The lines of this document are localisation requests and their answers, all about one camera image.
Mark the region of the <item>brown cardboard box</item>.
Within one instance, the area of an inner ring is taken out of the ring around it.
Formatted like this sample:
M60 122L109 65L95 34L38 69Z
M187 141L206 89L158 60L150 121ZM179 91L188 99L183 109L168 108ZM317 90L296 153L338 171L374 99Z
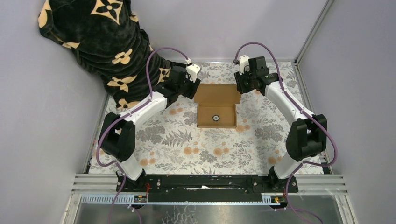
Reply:
M194 96L198 128L236 128L241 94L235 84L200 84Z

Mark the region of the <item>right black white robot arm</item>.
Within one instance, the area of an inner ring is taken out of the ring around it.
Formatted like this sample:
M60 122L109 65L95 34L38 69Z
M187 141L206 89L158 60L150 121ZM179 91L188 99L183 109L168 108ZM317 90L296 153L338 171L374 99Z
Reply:
M259 91L282 113L290 126L287 136L286 154L276 164L268 179L269 189L280 192L286 187L286 178L293 174L298 166L310 157L326 149L327 136L324 130L327 119L324 115L315 115L305 108L284 86L277 73L270 73L265 57L249 58L246 55L234 60L239 71L234 74L239 93Z

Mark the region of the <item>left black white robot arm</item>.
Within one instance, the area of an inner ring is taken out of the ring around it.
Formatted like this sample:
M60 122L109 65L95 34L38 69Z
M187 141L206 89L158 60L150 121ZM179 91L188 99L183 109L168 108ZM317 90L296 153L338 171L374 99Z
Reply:
M143 101L120 114L106 115L98 148L111 156L128 178L127 186L134 192L144 188L144 172L134 156L135 134L139 127L160 111L168 108L179 96L193 99L200 84L198 73L201 68L196 64L186 68L175 66L170 76L153 88Z

